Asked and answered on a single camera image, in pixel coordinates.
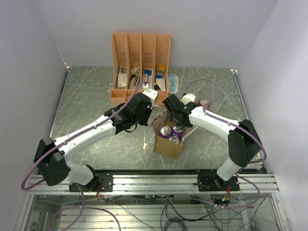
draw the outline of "table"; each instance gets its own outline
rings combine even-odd
[[[209,111],[235,120],[245,119],[245,110],[237,84],[230,69],[170,68],[170,74],[179,76],[178,96],[190,82],[211,78],[221,86],[220,98],[210,105]],[[52,127],[52,138],[69,134],[100,117],[112,107],[110,89],[112,67],[71,67],[61,95]],[[189,93],[197,99],[212,100],[217,94],[211,82],[194,83]],[[161,112],[155,107],[151,121]],[[97,142],[72,159],[73,163],[91,165],[94,169],[159,170],[219,168],[228,156],[228,144],[218,135],[198,128],[184,142],[179,158],[153,152],[154,134],[149,127],[138,126],[133,133],[119,133]],[[246,168],[260,168],[251,164]]]

